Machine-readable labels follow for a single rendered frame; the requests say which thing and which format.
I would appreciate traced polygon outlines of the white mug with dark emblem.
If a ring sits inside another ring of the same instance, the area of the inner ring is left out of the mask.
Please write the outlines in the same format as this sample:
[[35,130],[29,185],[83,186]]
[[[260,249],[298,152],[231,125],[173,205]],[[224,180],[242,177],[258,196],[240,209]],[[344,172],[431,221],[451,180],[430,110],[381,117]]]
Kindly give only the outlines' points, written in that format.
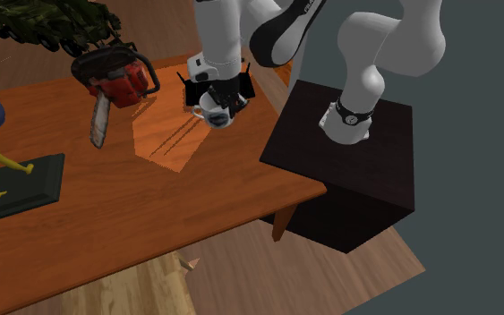
[[234,102],[229,101],[225,107],[222,107],[211,93],[205,92],[201,95],[199,104],[192,108],[192,114],[202,119],[211,128],[223,129],[234,121],[235,114],[244,109],[248,103],[247,99],[238,94]]

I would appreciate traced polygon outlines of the brown wooden table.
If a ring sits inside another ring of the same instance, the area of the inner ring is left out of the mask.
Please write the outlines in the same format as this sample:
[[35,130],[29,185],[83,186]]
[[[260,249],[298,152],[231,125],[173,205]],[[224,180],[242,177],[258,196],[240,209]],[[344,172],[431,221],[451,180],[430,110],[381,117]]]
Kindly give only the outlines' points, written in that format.
[[0,219],[0,315],[324,193],[319,182],[260,162],[278,119],[263,95],[202,140],[180,172],[138,157],[137,118],[153,154],[171,134],[199,128],[166,114],[183,104],[175,71],[184,58],[155,66],[160,91],[146,106],[113,111],[102,149],[89,142],[94,101],[76,80],[0,90],[0,151],[18,160],[65,155],[58,202]]

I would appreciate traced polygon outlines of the yellow figure on dark base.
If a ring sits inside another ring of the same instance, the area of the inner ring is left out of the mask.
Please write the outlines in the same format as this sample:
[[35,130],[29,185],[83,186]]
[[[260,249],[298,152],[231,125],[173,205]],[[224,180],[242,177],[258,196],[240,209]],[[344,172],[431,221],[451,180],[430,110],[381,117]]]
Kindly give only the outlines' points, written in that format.
[[59,201],[65,154],[17,163],[0,153],[0,218]]

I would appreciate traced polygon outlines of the red chainsaw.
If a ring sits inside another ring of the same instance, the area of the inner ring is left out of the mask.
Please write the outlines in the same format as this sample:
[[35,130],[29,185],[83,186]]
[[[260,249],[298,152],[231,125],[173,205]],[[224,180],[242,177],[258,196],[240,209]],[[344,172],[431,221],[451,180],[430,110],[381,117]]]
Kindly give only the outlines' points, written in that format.
[[160,90],[160,82],[147,57],[124,46],[107,46],[73,60],[73,77],[96,98],[90,121],[90,142],[103,147],[111,106],[138,104]]

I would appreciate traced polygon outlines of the camouflage toy truck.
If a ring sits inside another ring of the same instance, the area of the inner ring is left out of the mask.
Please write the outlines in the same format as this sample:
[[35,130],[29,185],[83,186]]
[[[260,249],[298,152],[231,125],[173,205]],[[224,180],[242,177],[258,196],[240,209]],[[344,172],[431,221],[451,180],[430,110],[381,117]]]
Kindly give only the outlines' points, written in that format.
[[0,0],[0,38],[51,52],[63,49],[72,57],[91,45],[135,49],[134,43],[121,40],[121,28],[105,4],[90,0]]

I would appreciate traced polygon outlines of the dark robot stand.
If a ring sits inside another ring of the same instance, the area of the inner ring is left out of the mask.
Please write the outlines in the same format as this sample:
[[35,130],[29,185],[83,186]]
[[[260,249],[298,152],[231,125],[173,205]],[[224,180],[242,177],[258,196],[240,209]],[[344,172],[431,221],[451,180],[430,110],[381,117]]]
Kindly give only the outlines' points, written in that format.
[[297,81],[261,162],[322,182],[327,191],[300,203],[287,231],[349,253],[414,212],[413,115],[380,100],[370,136],[330,140],[319,121],[339,89]]

